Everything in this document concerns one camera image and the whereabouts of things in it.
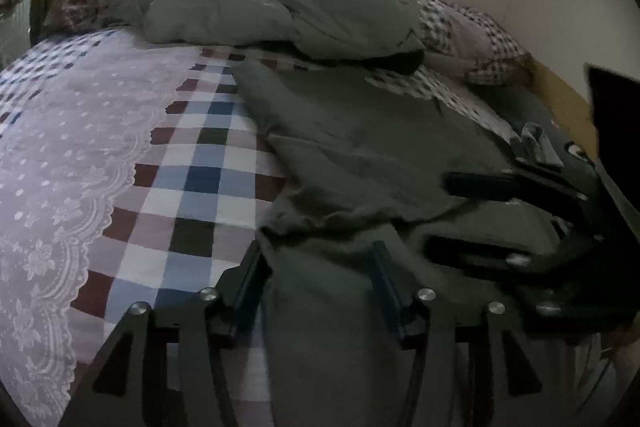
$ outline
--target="blue square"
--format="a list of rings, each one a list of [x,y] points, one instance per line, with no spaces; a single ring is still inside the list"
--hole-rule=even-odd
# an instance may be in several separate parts
[[[234,110],[233,102],[205,102],[209,103],[209,114],[231,114]]]
[[[201,102],[198,100],[192,100],[187,104],[184,109],[185,114],[207,114],[209,111],[210,102]]]
[[[204,192],[185,192],[180,200],[177,217],[197,219],[199,221],[216,220],[218,209],[218,195]]]
[[[220,75],[220,79],[218,81],[219,84],[224,84],[225,86],[236,86],[236,81],[234,80],[234,76],[229,73],[223,73]]]
[[[236,101],[236,97],[238,97],[236,95],[236,93],[234,92],[217,92],[214,97],[213,100],[215,102],[235,102]]]
[[[222,73],[225,70],[225,67],[211,64],[209,66],[205,66],[204,70],[206,73]]]
[[[255,198],[255,174],[252,172],[222,169],[218,194],[238,196],[239,198]]]
[[[149,288],[123,279],[114,279],[104,310],[104,320],[117,324],[134,302],[144,301],[153,306],[157,293],[158,288]]]
[[[249,116],[249,114],[246,111],[246,105],[244,105],[243,102],[236,102],[234,104],[233,114],[237,114],[239,116]]]
[[[192,166],[198,167],[219,167],[225,161],[225,146],[216,143],[200,143],[196,145],[196,150],[191,159]]]
[[[153,187],[183,190],[188,172],[189,166],[187,165],[162,165],[158,169]]]
[[[231,127],[230,114],[208,114],[203,127],[217,127],[219,129],[229,129]]]
[[[217,167],[189,167],[187,181],[184,184],[186,192],[204,192],[217,194],[220,185],[220,169]]]
[[[160,309],[179,306],[187,302],[191,297],[193,297],[192,292],[172,290],[171,288],[160,288],[158,290],[158,297],[156,297],[156,304],[154,305],[154,308]]]
[[[169,252],[162,288],[196,292],[209,286],[211,258]]]

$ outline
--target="wooden board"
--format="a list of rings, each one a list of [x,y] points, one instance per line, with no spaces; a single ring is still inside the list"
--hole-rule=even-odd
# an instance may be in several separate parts
[[[544,64],[533,60],[533,82],[529,89],[551,110],[556,123],[581,145],[592,159],[598,156],[596,128],[591,122],[591,105],[577,91]]]

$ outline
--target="lace pattern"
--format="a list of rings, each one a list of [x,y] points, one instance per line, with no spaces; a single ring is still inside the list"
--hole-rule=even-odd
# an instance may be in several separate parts
[[[66,311],[87,280],[88,246],[197,53],[116,32],[0,140],[0,380],[34,426],[57,425],[69,400]]]

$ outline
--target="bolt head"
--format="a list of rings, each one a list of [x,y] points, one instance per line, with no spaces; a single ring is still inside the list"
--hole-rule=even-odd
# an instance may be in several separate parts
[[[203,301],[214,301],[218,298],[218,292],[211,287],[203,288],[198,294]]]
[[[149,305],[146,302],[134,302],[129,306],[129,313],[131,315],[144,315],[149,311]]]
[[[498,301],[490,302],[488,307],[489,311],[494,315],[502,315],[505,311],[507,311],[505,305]]]
[[[531,263],[531,258],[528,255],[524,255],[523,253],[510,253],[506,259],[507,263],[511,266],[517,266],[518,268],[524,268],[529,266]]]
[[[433,301],[433,299],[436,298],[436,292],[434,292],[434,290],[432,290],[431,288],[422,288],[418,290],[417,295],[418,299],[420,299],[422,302]]]
[[[536,305],[536,311],[543,317],[558,317],[562,308],[555,302],[545,301]]]

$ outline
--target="black metal frame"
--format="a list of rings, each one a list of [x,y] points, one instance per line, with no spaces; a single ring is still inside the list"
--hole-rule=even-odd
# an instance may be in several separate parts
[[[254,242],[240,266],[185,304],[160,310],[131,305],[84,375],[60,427],[237,427],[220,350],[233,349],[250,329],[269,274]],[[167,385],[168,343],[178,344],[179,392]]]
[[[425,259],[496,282],[515,306],[487,302],[477,326],[459,327],[467,303],[454,305],[446,292],[422,287],[394,267],[384,243],[372,246],[370,278],[387,330],[401,349],[415,350],[398,427],[414,425],[414,417],[420,417],[417,407],[425,404],[433,425],[449,424],[459,342],[469,345],[468,425],[515,425],[516,409],[536,415],[540,425],[556,425],[554,414],[572,413],[545,407],[554,400],[552,378],[545,360],[530,349],[529,338],[601,333],[631,324],[640,310],[640,288],[629,278],[639,272],[640,246],[608,193],[587,196],[556,172],[522,160],[520,165],[522,169],[494,176],[452,172],[444,186],[465,198],[518,198],[564,217],[573,225],[554,255],[540,257],[505,245],[441,236],[431,236],[424,245]],[[428,346],[433,331],[441,340],[435,352]],[[432,369],[425,378],[434,367],[430,358],[440,370],[434,376]]]

